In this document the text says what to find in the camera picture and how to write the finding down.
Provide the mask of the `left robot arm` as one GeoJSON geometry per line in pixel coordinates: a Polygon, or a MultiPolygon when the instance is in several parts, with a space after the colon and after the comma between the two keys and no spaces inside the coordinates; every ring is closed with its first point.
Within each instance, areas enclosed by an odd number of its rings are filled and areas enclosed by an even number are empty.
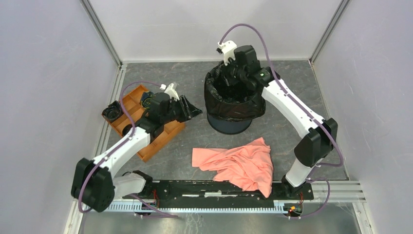
{"type": "Polygon", "coordinates": [[[167,93],[152,96],[149,108],[115,145],[93,159],[81,159],[75,167],[71,196],[81,205],[97,212],[106,210],[113,200],[137,194],[140,198],[152,195],[153,185],[140,174],[130,173],[117,177],[117,172],[138,151],[157,139],[167,123],[186,122],[202,114],[184,96],[172,97],[167,93]]]}

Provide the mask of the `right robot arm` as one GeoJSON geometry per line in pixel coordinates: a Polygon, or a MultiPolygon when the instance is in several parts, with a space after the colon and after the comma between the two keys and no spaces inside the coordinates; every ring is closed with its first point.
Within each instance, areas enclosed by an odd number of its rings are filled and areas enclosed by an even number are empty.
{"type": "Polygon", "coordinates": [[[281,192],[294,199],[301,186],[317,164],[334,149],[338,124],[312,111],[277,76],[270,67],[261,67],[256,51],[251,45],[238,47],[233,41],[218,44],[223,55],[222,73],[226,86],[242,84],[276,107],[293,125],[300,142],[294,148],[296,159],[282,178],[281,192]]]}

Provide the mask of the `dark blue trash bin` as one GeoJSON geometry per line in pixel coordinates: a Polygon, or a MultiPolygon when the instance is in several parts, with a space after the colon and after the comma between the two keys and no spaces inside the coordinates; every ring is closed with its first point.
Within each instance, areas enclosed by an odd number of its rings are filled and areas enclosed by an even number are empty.
{"type": "Polygon", "coordinates": [[[225,135],[237,135],[249,128],[252,120],[229,121],[219,120],[212,115],[207,114],[207,120],[210,126],[217,132],[225,135]]]}

